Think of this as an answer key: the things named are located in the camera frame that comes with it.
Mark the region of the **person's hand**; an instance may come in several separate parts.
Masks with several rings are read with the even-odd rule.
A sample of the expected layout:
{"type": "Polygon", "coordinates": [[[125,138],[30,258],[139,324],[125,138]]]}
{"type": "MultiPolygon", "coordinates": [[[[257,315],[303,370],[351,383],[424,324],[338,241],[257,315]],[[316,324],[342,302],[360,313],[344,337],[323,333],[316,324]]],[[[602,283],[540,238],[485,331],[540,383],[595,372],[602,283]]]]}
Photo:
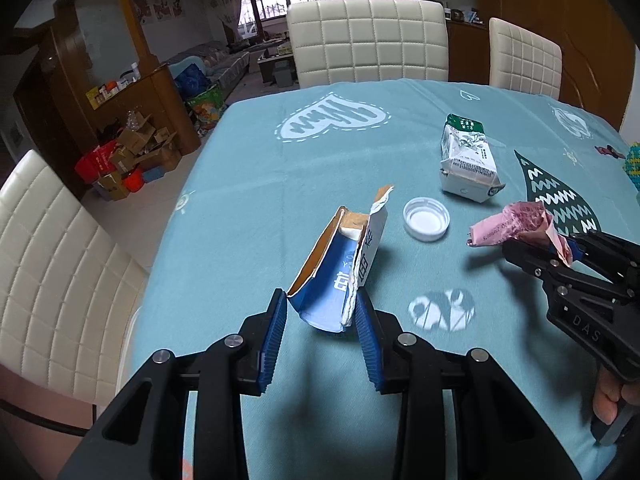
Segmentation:
{"type": "Polygon", "coordinates": [[[622,395],[622,383],[605,367],[598,371],[592,400],[593,413],[600,422],[612,425],[617,417],[617,403],[622,395]]]}

